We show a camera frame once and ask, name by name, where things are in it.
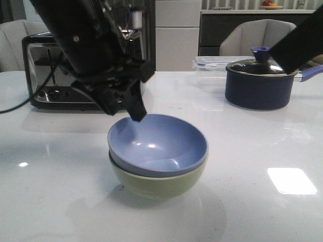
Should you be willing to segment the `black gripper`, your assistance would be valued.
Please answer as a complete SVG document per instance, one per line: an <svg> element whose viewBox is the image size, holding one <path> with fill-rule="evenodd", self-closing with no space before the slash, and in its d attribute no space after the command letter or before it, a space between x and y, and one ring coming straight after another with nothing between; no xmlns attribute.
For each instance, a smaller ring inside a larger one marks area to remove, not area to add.
<svg viewBox="0 0 323 242"><path fill-rule="evenodd" d="M140 122L146 116L141 84L154 75L154 66L149 60L128 57L119 65L89 75L76 73L71 64L61 64L75 81L71 88L86 96L108 115L125 109L131 119Z"/></svg>

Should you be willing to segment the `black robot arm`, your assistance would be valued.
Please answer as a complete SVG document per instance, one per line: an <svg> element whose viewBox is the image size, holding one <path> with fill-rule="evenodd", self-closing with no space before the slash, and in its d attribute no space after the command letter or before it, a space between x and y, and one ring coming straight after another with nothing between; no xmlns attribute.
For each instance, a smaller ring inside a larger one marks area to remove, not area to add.
<svg viewBox="0 0 323 242"><path fill-rule="evenodd" d="M141 84L154 75L148 60L129 54L107 1L32 1L60 47L59 64L74 77L72 89L108 115L123 106L131 119L146 116Z"/></svg>
<svg viewBox="0 0 323 242"><path fill-rule="evenodd" d="M270 56L291 73L322 54L322 7L270 48Z"/></svg>

